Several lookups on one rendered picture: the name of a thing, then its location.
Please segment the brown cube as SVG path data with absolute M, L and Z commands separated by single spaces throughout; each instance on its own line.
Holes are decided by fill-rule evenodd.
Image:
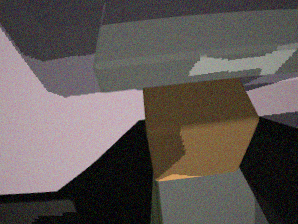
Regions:
M 237 172 L 258 127 L 241 79 L 142 88 L 157 181 Z

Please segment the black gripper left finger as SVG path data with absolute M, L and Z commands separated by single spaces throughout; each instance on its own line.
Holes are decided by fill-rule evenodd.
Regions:
M 150 224 L 145 119 L 56 192 L 0 194 L 0 224 Z

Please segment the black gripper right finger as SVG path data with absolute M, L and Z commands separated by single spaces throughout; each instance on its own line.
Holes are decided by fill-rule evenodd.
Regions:
M 298 128 L 258 117 L 239 169 L 269 224 L 298 224 Z

